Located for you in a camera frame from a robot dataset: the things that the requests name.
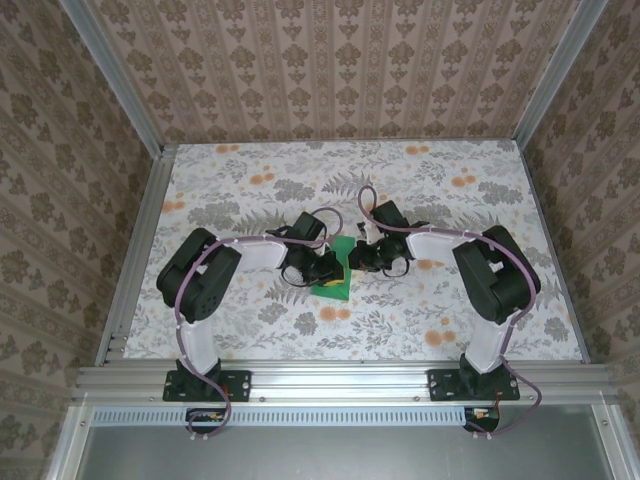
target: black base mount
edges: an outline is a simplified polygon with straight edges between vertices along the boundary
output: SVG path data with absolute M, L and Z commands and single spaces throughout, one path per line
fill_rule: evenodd
M 167 373 L 162 399 L 165 402 L 221 402 L 220 394 L 176 360 L 177 370 Z M 222 370 L 220 361 L 205 377 L 217 383 L 232 402 L 248 402 L 251 394 L 249 370 Z
M 519 400 L 518 381 L 504 365 L 484 375 L 469 364 L 464 354 L 460 368 L 427 371 L 427 385 L 432 402 L 461 400 Z

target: damask wallpaper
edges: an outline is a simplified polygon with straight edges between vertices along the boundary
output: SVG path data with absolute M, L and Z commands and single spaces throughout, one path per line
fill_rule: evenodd
M 89 0 L 166 143 L 507 138 L 577 0 Z
M 525 156 L 590 352 L 640 446 L 640 2 L 609 2 Z
M 57 1 L 0 2 L 0 478 L 46 472 L 149 167 Z

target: green object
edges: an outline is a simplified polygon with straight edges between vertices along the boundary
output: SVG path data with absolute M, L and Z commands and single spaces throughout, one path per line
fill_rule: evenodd
M 349 254 L 356 245 L 353 237 L 339 236 L 333 242 L 331 250 L 336 252 L 336 258 L 344 267 L 344 281 L 331 287 L 321 287 L 315 285 L 311 287 L 311 295 L 318 297 L 335 298 L 337 300 L 349 300 L 349 289 L 351 288 L 351 270 L 349 269 Z

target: floral tablecloth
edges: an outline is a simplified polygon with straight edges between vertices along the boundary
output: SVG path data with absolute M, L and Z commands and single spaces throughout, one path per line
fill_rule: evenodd
M 357 237 L 355 198 L 365 184 L 411 222 L 507 227 L 542 281 L 508 357 L 581 358 L 524 167 L 507 140 L 180 146 L 124 356 L 176 357 L 175 318 L 155 281 L 194 228 L 259 234 L 330 205 L 344 215 L 343 233 Z M 330 213 L 322 219 L 336 227 Z M 476 314 L 456 268 L 421 260 L 398 279 L 354 272 L 348 302 L 312 296 L 273 270 L 244 272 L 214 315 L 223 358 L 444 360 L 464 350 Z

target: wall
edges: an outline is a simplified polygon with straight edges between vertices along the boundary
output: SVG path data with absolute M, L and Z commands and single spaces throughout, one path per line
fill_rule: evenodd
M 525 156 L 588 347 L 640 445 L 640 2 L 609 2 Z
M 577 1 L 90 0 L 165 142 L 509 137 Z
M 0 2 L 0 478 L 45 471 L 149 167 L 57 1 Z

